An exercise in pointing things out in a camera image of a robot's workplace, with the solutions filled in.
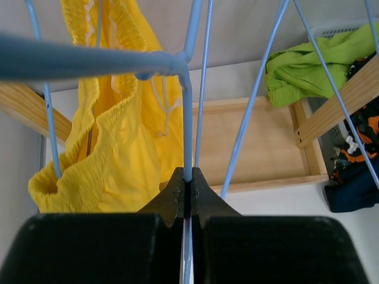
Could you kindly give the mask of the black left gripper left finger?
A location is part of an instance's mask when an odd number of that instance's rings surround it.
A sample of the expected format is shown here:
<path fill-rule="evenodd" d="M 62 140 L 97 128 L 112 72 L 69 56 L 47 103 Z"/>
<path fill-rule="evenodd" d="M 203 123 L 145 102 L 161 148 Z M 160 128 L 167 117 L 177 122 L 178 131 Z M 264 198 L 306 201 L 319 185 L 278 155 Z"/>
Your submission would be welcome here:
<path fill-rule="evenodd" d="M 20 228 L 2 283 L 179 283 L 183 169 L 136 213 L 37 214 Z"/>

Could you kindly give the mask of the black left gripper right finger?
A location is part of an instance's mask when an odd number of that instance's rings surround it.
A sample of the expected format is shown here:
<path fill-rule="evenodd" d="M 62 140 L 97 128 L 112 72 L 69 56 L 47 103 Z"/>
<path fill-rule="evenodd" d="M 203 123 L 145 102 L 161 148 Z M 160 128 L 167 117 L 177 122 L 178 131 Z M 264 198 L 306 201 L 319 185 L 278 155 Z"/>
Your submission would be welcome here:
<path fill-rule="evenodd" d="M 322 216 L 244 216 L 197 167 L 191 181 L 195 283 L 367 283 L 340 222 Z"/>

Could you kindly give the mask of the yellow shorts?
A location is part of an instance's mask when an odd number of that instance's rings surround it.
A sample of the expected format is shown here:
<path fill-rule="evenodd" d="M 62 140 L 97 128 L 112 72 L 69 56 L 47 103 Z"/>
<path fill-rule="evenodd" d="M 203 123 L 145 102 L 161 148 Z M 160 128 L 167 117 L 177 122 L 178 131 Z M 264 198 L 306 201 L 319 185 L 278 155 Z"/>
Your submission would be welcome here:
<path fill-rule="evenodd" d="M 76 45 L 139 52 L 161 45 L 136 1 L 62 1 Z M 183 165 L 182 89 L 177 77 L 134 74 L 80 79 L 61 177 L 52 163 L 29 181 L 42 213 L 136 212 Z"/>

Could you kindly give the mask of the navy blue shorts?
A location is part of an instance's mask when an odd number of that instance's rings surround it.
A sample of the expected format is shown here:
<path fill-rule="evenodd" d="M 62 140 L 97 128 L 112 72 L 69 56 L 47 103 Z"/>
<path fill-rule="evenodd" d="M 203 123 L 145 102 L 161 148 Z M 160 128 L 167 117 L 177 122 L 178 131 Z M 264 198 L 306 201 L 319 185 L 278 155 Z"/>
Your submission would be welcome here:
<path fill-rule="evenodd" d="M 378 204 L 378 188 L 369 171 L 355 175 L 341 185 L 325 186 L 324 194 L 334 213 L 352 212 Z"/>

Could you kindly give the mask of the lime green shorts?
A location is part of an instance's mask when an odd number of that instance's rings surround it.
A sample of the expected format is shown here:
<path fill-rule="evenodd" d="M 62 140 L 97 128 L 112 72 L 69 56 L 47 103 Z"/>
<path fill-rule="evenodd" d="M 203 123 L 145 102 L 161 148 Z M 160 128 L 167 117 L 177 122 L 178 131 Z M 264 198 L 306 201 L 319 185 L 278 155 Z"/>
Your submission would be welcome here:
<path fill-rule="evenodd" d="M 332 38 L 316 37 L 315 41 L 338 89 L 347 82 L 353 62 L 375 52 L 369 24 Z M 269 55 L 265 89 L 274 108 L 309 97 L 329 99 L 335 94 L 311 42 Z"/>

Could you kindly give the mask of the camouflage patterned shorts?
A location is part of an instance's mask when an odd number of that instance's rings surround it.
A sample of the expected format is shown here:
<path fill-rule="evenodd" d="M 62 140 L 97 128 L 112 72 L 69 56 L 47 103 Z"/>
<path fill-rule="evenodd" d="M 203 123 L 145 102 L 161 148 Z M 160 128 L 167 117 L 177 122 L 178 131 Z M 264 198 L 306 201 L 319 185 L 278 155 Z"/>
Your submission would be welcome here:
<path fill-rule="evenodd" d="M 367 156 L 373 159 L 378 156 L 378 98 L 364 105 L 362 108 L 354 112 L 350 119 L 357 131 Z M 341 146 L 334 148 L 336 155 L 331 158 L 334 162 L 334 169 L 331 179 L 343 184 L 347 178 L 343 177 L 343 171 L 351 166 L 357 166 L 365 162 L 364 156 L 359 149 L 356 139 L 352 135 L 352 131 L 347 122 L 343 122 L 348 130 L 348 135 Z"/>

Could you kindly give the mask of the blue hanger of navy shorts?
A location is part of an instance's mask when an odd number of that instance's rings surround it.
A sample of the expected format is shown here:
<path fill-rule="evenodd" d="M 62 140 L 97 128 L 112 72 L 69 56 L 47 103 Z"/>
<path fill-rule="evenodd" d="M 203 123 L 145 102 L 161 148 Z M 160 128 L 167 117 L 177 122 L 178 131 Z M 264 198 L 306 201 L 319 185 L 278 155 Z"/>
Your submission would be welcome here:
<path fill-rule="evenodd" d="M 12 81 L 48 82 L 75 78 L 79 81 L 85 78 L 127 73 L 134 74 L 138 80 L 149 80 L 154 76 L 177 77 L 182 89 L 184 162 L 180 168 L 183 169 L 185 200 L 185 190 L 192 180 L 193 114 L 192 85 L 188 63 L 194 53 L 201 9 L 201 1 L 192 3 L 184 49 L 177 54 L 166 53 L 162 49 L 161 51 L 139 52 L 103 49 L 96 48 L 96 46 L 87 47 L 74 43 L 61 45 L 1 34 L 1 80 L 6 83 Z M 161 184 L 159 193 L 166 188 L 169 180 Z M 52 214 L 136 212 L 58 212 Z M 191 270 L 191 246 L 187 226 L 184 216 L 181 249 L 182 276 L 179 283 L 189 279 Z"/>

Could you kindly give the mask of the blue hanger of camouflage shorts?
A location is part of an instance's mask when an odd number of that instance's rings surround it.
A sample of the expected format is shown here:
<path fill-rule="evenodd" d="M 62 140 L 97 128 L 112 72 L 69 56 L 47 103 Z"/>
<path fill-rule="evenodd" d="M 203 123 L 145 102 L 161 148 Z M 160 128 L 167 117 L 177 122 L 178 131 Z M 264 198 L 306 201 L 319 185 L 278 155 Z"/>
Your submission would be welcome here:
<path fill-rule="evenodd" d="M 266 64 L 267 58 L 269 56 L 269 52 L 271 50 L 272 44 L 274 42 L 275 35 L 278 31 L 278 28 L 280 26 L 282 18 L 285 14 L 287 7 L 288 7 L 288 3 L 289 3 L 289 0 L 284 0 L 284 1 L 279 2 L 279 7 L 278 7 L 277 13 L 275 15 L 274 25 L 273 25 L 273 28 L 270 32 L 268 42 L 266 44 L 264 53 L 262 55 L 261 65 L 258 69 L 256 79 L 255 79 L 255 83 L 254 83 L 253 88 L 252 88 L 252 93 L 249 97 L 248 104 L 246 106 L 245 113 L 243 115 L 243 118 L 242 118 L 242 121 L 241 121 L 241 124 L 239 127 L 239 131 L 238 131 L 236 139 L 235 139 L 235 143 L 234 143 L 233 150 L 232 150 L 232 155 L 230 157 L 229 165 L 228 165 L 227 171 L 226 171 L 226 176 L 225 176 L 224 183 L 223 183 L 223 186 L 221 189 L 221 194 L 220 194 L 221 199 L 225 199 L 228 188 L 229 188 L 230 183 L 232 181 L 232 177 L 233 177 L 233 173 L 235 171 L 237 159 L 238 159 L 239 154 L 240 154 L 240 149 L 242 148 L 243 139 L 244 139 L 246 131 L 247 131 L 247 127 L 248 127 L 248 124 L 250 121 L 250 116 L 251 116 L 251 113 L 253 110 L 256 95 L 258 93 L 259 84 L 261 82 L 262 75 L 263 75 L 263 72 L 265 69 L 265 64 Z"/>

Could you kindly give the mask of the blue hanger of yellow shorts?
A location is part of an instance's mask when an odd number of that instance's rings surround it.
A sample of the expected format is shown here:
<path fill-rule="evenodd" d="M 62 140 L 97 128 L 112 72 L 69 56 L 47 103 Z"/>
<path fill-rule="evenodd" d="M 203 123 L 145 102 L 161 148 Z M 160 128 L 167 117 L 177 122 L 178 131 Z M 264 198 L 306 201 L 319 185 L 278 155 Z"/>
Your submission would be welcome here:
<path fill-rule="evenodd" d="M 31 0 L 26 0 L 25 3 L 27 5 L 28 12 L 30 15 L 30 20 L 31 20 L 34 36 L 38 41 L 41 41 L 41 32 L 40 32 L 38 19 L 36 16 L 33 2 Z M 100 48 L 100 42 L 101 42 L 102 7 L 103 7 L 103 2 L 98 1 L 96 48 Z M 51 99 L 51 93 L 50 93 L 50 84 L 48 82 L 43 82 L 43 86 L 44 86 L 43 95 L 44 95 L 44 100 L 45 100 L 45 105 L 46 105 L 47 123 L 48 123 L 48 129 L 49 129 L 49 134 L 50 134 L 50 145 L 51 145 L 51 150 L 52 150 L 54 172 L 56 174 L 56 177 L 60 179 L 62 177 L 62 173 L 60 170 L 59 154 L 57 150 L 57 139 L 56 139 L 56 132 L 55 132 L 55 127 L 54 127 L 53 105 L 52 105 L 52 99 Z"/>

